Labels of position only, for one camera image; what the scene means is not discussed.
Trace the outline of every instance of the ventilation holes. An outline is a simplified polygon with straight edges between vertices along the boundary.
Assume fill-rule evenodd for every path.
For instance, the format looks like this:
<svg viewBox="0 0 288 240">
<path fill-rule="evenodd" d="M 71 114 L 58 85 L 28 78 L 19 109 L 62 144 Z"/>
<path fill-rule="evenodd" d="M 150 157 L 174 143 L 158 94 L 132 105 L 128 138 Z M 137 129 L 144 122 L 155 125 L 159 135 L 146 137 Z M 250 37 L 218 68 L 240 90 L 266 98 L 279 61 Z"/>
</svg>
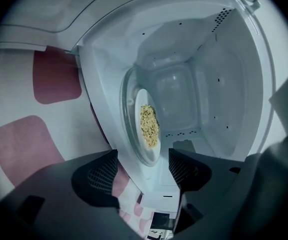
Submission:
<svg viewBox="0 0 288 240">
<path fill-rule="evenodd" d="M 196 131 L 191 131 L 191 132 L 189 132 L 189 134 L 194 134 L 194 133 L 196 133 Z M 183 133 L 183 132 L 180 132 L 180 133 L 178 133 L 177 134 L 177 136 L 181 136 L 181 135 L 185 135 L 185 133 Z M 173 134 L 167 134 L 167 135 L 165 135 L 165 137 L 171 137 L 171 136 L 173 136 Z"/>
<path fill-rule="evenodd" d="M 181 182 L 189 177 L 197 176 L 197 168 L 183 162 L 180 158 L 169 151 L 169 166 L 168 166 L 176 184 L 181 189 Z"/>
<path fill-rule="evenodd" d="M 227 17 L 227 15 L 229 14 L 230 11 L 232 11 L 232 10 L 231 9 L 227 10 L 226 8 L 223 8 L 223 10 L 217 15 L 217 17 L 215 19 L 217 26 L 214 27 L 212 32 L 214 32 L 217 29 L 217 27 L 223 22 L 223 20 Z"/>
<path fill-rule="evenodd" d="M 88 184 L 105 194 L 112 194 L 113 181 L 117 173 L 117 156 L 112 156 L 98 167 L 87 173 Z"/>
</svg>

